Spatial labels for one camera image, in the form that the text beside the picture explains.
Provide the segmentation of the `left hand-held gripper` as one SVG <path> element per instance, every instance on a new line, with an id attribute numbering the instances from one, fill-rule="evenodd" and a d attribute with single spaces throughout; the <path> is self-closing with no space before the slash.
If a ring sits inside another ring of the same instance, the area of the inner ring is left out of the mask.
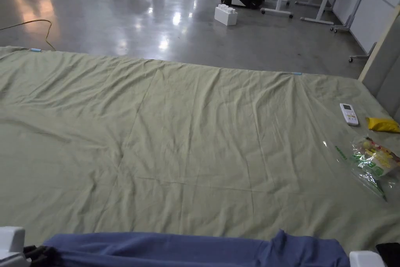
<path id="1" fill-rule="evenodd" d="M 25 230 L 22 227 L 0 228 L 1 267 L 58 267 L 59 252 L 50 246 L 24 247 Z"/>

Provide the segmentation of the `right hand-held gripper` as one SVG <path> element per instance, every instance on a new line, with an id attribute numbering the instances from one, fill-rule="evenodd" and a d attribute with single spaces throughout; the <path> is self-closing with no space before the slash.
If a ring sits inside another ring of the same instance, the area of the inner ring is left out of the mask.
<path id="1" fill-rule="evenodd" d="M 349 260 L 351 267 L 383 267 L 381 256 L 373 251 L 351 251 Z"/>

